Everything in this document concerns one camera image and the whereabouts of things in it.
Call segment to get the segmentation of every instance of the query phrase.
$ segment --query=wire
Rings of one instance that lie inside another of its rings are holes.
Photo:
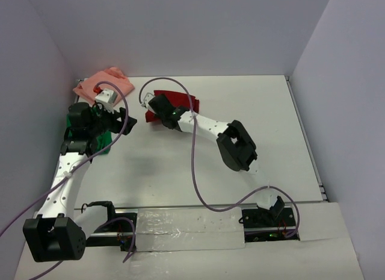
[[[87,207],[88,207],[88,205],[86,203],[84,203],[80,209],[80,212],[83,213]]]
[[[127,122],[128,122],[128,103],[127,103],[127,100],[125,98],[125,95],[123,94],[123,92],[113,83],[109,82],[109,81],[100,81],[98,82],[95,86],[99,86],[101,84],[108,84],[112,87],[114,87],[116,89],[116,91],[119,93],[119,95],[122,97],[122,100],[125,104],[125,108],[126,108],[126,116],[125,116],[125,121],[123,122],[123,126],[122,126],[122,129],[120,130],[120,132],[118,133],[118,135],[116,136],[116,138],[110,143],[108,144],[107,146],[105,146],[103,149],[101,149],[99,152],[96,152],[95,154],[89,156],[88,158],[86,158],[84,161],[82,161],[79,165],[76,165],[76,167],[74,167],[70,173],[74,173],[75,171],[77,171],[78,169],[80,169],[80,167],[82,167],[86,162],[88,161],[91,161],[94,157],[102,154],[103,152],[105,152],[107,149],[109,149],[114,143],[116,143],[116,141],[120,138],[120,136],[123,134],[123,132],[125,131],[126,129],[126,126],[127,126]],[[44,199],[46,196],[48,196],[49,194],[51,194],[53,191],[57,190],[59,187],[61,187],[63,184],[65,184],[68,180],[68,177],[64,177],[57,185],[55,185],[54,187],[52,187],[50,190],[48,190],[47,192],[45,192],[44,194],[42,194],[39,198],[37,198],[33,203],[31,203],[30,205],[28,205],[24,210],[22,210],[19,214],[17,214],[12,220],[10,220],[10,222],[4,227],[1,229],[1,232],[0,232],[0,237],[6,232],[6,230],[18,219],[20,218],[25,212],[27,212],[30,208],[32,208],[34,205],[36,205],[38,202],[40,202],[42,199]]]
[[[51,272],[54,268],[58,267],[61,263],[63,263],[63,261],[59,261],[57,262],[55,265],[53,265],[51,268],[45,270],[43,273],[40,273],[39,275],[35,276],[35,277],[32,277],[30,278],[29,280],[36,280],[36,279],[39,279],[43,276],[46,276],[49,272]]]
[[[156,78],[152,78],[152,79],[148,80],[148,82],[146,82],[142,86],[142,88],[140,88],[140,91],[139,91],[139,103],[140,104],[142,103],[142,101],[141,101],[141,94],[143,92],[143,89],[149,83],[151,83],[153,81],[160,80],[160,79],[165,79],[165,80],[169,80],[169,81],[175,82],[176,84],[178,84],[185,91],[185,93],[186,93],[186,95],[188,97],[188,102],[189,102],[189,105],[190,105],[190,112],[191,112],[192,118],[194,120],[194,127],[193,127],[193,130],[192,130],[192,142],[191,142],[191,177],[192,177],[192,184],[194,185],[195,193],[197,194],[197,196],[198,196],[200,202],[203,204],[203,206],[205,206],[207,209],[209,209],[209,210],[211,210],[213,212],[229,211],[229,210],[234,209],[235,207],[238,207],[239,205],[241,205],[246,199],[248,199],[253,194],[255,194],[255,193],[259,192],[259,191],[262,191],[264,189],[271,188],[273,190],[277,190],[277,191],[281,192],[282,194],[284,194],[291,201],[291,203],[293,204],[293,206],[294,206],[294,208],[295,208],[295,210],[297,212],[297,224],[295,226],[295,229],[291,233],[286,234],[285,237],[289,238],[289,237],[293,236],[294,234],[296,234],[297,231],[298,231],[298,228],[300,227],[300,211],[298,210],[298,206],[296,205],[294,200],[287,193],[285,193],[283,190],[281,190],[278,187],[275,187],[275,186],[272,186],[272,185],[270,185],[270,186],[265,185],[263,187],[256,188],[255,190],[251,191],[249,194],[244,196],[242,199],[237,201],[237,203],[235,203],[233,205],[230,205],[230,206],[228,206],[226,208],[222,208],[222,209],[211,207],[210,205],[208,205],[205,202],[205,200],[202,198],[202,196],[201,196],[201,194],[199,192],[198,185],[197,185],[197,180],[196,180],[196,175],[195,175],[195,145],[196,145],[198,121],[197,121],[197,118],[196,118],[196,114],[194,112],[193,101],[191,99],[190,93],[188,92],[186,87],[182,83],[180,83],[178,80],[176,80],[176,79],[173,79],[173,78],[170,78],[170,77],[156,77]]]
[[[131,256],[133,256],[133,254],[136,252],[136,251],[133,251],[131,253],[131,251],[133,250],[134,248],[134,243],[135,243],[135,225],[134,223],[132,222],[132,220],[128,219],[128,218],[124,218],[124,217],[119,217],[119,218],[115,218],[115,219],[112,219],[110,221],[107,221],[105,222],[103,225],[100,225],[97,229],[100,229],[100,228],[103,228],[104,226],[107,226],[111,223],[114,223],[116,221],[127,221],[129,222],[129,224],[131,225],[131,228],[132,228],[132,240],[131,240],[131,245],[130,245],[130,248],[128,249],[128,252],[127,252],[127,255],[125,256],[125,258],[123,259],[123,263],[125,263],[128,259],[131,258]],[[55,265],[53,265],[51,268],[49,268],[48,270],[44,271],[43,273],[35,276],[35,277],[32,277],[31,279],[29,280],[37,280],[45,275],[47,275],[49,272],[51,272],[54,268],[58,267],[61,263],[63,263],[63,261],[59,261],[57,262]]]
[[[132,254],[130,255],[130,253],[132,252],[133,248],[134,248],[134,244],[135,244],[135,225],[134,223],[132,222],[132,220],[128,219],[128,218],[124,218],[124,217],[119,217],[119,218],[115,218],[115,219],[112,219],[110,221],[107,221],[105,222],[103,225],[100,225],[97,229],[100,229],[100,228],[103,228],[104,226],[107,226],[111,223],[114,223],[116,221],[126,221],[126,222],[129,222],[129,224],[131,225],[131,228],[132,228],[132,240],[131,240],[131,245],[130,245],[130,248],[128,248],[128,252],[127,252],[127,255],[125,256],[125,258],[123,259],[123,263],[125,263],[131,256]]]

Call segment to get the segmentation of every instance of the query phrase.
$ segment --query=pink cloth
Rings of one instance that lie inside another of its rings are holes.
[[[73,91],[78,96],[88,101],[90,104],[93,104],[95,101],[95,96],[97,95],[93,89],[99,81],[110,81],[116,84],[116,86],[123,92],[124,95],[128,95],[135,88],[119,68],[110,67],[103,71],[99,71],[85,81],[80,82],[78,86],[73,89]],[[114,90],[114,88],[108,84],[101,84],[100,88]],[[122,97],[118,94],[114,105],[121,101],[121,99]]]

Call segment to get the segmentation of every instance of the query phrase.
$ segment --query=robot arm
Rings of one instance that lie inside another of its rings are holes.
[[[52,186],[65,177],[67,182],[49,194],[33,219],[27,219],[23,233],[36,262],[78,260],[83,256],[86,239],[107,220],[116,217],[112,202],[93,202],[73,220],[73,210],[83,177],[90,162],[75,166],[97,152],[97,137],[111,131],[118,133],[126,110],[114,111],[116,94],[112,90],[96,90],[94,108],[78,102],[69,107],[71,126],[66,129],[61,145],[59,165]],[[129,134],[137,120],[129,117],[123,134]]]
[[[154,96],[148,93],[142,106],[155,113],[167,128],[193,132],[194,119],[190,109],[172,106],[165,95]],[[228,168],[243,172],[254,185],[269,185],[258,165],[256,145],[241,122],[219,122],[199,114],[196,114],[196,119],[197,135],[217,143],[222,160]],[[273,220],[285,206],[282,198],[270,189],[256,195],[256,202],[259,208],[266,211],[266,216]]]

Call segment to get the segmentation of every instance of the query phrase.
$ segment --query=green component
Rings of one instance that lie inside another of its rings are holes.
[[[70,120],[67,116],[67,127],[71,126]],[[100,135],[97,137],[97,149],[96,152],[99,152],[101,149],[105,148],[112,142],[112,136],[111,136],[111,131],[107,131],[104,134]],[[102,155],[106,155],[109,153],[109,150],[111,148],[105,150],[102,152]]]

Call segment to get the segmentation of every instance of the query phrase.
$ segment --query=black bracket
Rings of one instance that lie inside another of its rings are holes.
[[[66,129],[60,153],[78,152],[79,154],[93,155],[97,149],[97,137],[107,131],[118,133],[123,128],[126,110],[110,113],[103,109],[102,104],[95,104],[91,108],[86,102],[77,102],[68,108],[68,120],[71,124]],[[128,118],[124,135],[131,132],[137,120]]]
[[[187,107],[174,107],[165,94],[155,96],[149,101],[149,106],[158,116],[162,124],[169,129],[180,131],[178,121],[181,115],[190,109]]]
[[[257,159],[256,145],[241,122],[234,120],[228,126],[217,138],[222,160],[236,172],[249,170],[251,162]]]
[[[27,219],[23,233],[36,262],[79,260],[84,254],[85,234],[71,218]]]

